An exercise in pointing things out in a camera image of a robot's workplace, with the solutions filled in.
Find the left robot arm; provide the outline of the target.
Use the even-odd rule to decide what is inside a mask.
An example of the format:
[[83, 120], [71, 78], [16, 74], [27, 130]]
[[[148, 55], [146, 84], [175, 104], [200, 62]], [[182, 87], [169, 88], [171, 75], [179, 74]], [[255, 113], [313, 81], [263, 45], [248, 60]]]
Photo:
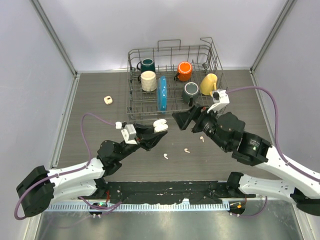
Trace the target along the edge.
[[[104, 177], [113, 175], [122, 166], [121, 161], [138, 149], [150, 151], [169, 128], [165, 119], [151, 125], [118, 121], [115, 127], [120, 130], [123, 141], [103, 141], [97, 156], [89, 161], [51, 170], [43, 165], [35, 167], [16, 187], [19, 200], [14, 217], [17, 220], [34, 217], [49, 205], [72, 198], [102, 199], [107, 192]], [[23, 217], [18, 215], [19, 208], [23, 209]]]

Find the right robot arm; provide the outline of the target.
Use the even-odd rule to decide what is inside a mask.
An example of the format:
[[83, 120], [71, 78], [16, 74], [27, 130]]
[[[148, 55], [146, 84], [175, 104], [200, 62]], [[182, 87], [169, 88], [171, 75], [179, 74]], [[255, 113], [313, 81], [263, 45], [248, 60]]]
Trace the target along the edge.
[[172, 116], [180, 130], [185, 130], [194, 121], [193, 133], [203, 132], [224, 152], [231, 152], [238, 162], [279, 177], [270, 180], [232, 172], [225, 186], [230, 197], [265, 195], [295, 203], [299, 210], [319, 216], [320, 174], [281, 154], [264, 138], [245, 131], [245, 122], [234, 114], [219, 115], [204, 106], [194, 105], [187, 111], [174, 112]]

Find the white earbud charging case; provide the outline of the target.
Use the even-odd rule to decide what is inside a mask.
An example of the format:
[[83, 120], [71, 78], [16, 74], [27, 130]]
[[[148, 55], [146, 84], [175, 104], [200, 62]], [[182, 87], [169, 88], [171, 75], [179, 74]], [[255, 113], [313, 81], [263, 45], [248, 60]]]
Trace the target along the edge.
[[166, 119], [158, 119], [153, 122], [154, 132], [159, 133], [163, 131], [167, 131], [169, 126], [167, 125]]

